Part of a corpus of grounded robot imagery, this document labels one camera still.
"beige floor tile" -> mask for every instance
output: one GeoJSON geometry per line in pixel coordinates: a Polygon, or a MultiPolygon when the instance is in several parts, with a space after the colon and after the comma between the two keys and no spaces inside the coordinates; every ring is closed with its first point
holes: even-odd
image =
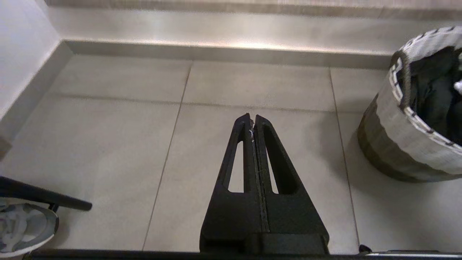
{"type": "Polygon", "coordinates": [[[184,101],[335,111],[322,67],[194,62],[184,101]]]}
{"type": "Polygon", "coordinates": [[[383,175],[359,148],[356,129],[361,116],[339,114],[359,242],[374,251],[461,252],[462,180],[409,184],[383,175]]]}
{"type": "Polygon", "coordinates": [[[382,87],[386,70],[331,68],[339,112],[364,112],[382,87]]]}
{"type": "Polygon", "coordinates": [[[60,208],[47,246],[141,250],[178,108],[54,96],[39,105],[4,175],[93,203],[60,208]]]}
{"type": "Polygon", "coordinates": [[[75,55],[55,80],[57,93],[181,101],[191,61],[75,55]]]}
{"type": "MultiPolygon", "coordinates": [[[[273,123],[330,233],[330,251],[356,253],[356,230],[335,114],[196,105],[181,108],[145,250],[199,250],[202,221],[231,128],[246,112],[253,118],[260,114],[273,123]]],[[[239,164],[242,161],[235,160],[235,168],[239,164]]]]}

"woven basket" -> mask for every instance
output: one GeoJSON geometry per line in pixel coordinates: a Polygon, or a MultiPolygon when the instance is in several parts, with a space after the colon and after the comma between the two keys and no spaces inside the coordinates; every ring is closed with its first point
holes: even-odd
{"type": "Polygon", "coordinates": [[[411,62],[462,47],[462,27],[447,27],[409,40],[392,57],[387,78],[358,128],[366,158],[401,181],[434,182],[462,177],[462,147],[430,128],[410,108],[411,62]],[[403,70],[403,92],[396,73],[403,70]]]}

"black fabric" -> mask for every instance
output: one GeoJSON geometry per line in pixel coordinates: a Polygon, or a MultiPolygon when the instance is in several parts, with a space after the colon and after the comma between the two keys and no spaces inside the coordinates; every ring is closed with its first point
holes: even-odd
{"type": "MultiPolygon", "coordinates": [[[[454,89],[461,79],[460,52],[450,46],[410,64],[410,107],[436,132],[462,145],[462,97],[454,89]]],[[[401,71],[397,77],[402,89],[401,71]]]]}

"sneaker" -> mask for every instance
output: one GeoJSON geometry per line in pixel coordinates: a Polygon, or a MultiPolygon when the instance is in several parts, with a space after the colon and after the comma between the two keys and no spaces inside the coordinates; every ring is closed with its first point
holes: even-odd
{"type": "Polygon", "coordinates": [[[59,218],[52,210],[0,200],[0,258],[35,250],[55,235],[59,218]]]}

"wall baseboard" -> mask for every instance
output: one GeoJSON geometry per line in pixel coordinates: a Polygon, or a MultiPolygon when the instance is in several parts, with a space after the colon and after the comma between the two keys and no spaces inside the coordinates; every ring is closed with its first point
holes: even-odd
{"type": "Polygon", "coordinates": [[[75,54],[387,69],[391,56],[202,46],[66,41],[75,54]]]}
{"type": "Polygon", "coordinates": [[[0,120],[1,140],[4,140],[6,143],[12,143],[15,136],[27,121],[27,118],[29,118],[30,114],[34,111],[61,69],[71,59],[72,55],[72,51],[65,42],[58,44],[48,60],[37,71],[6,115],[0,120]]]}

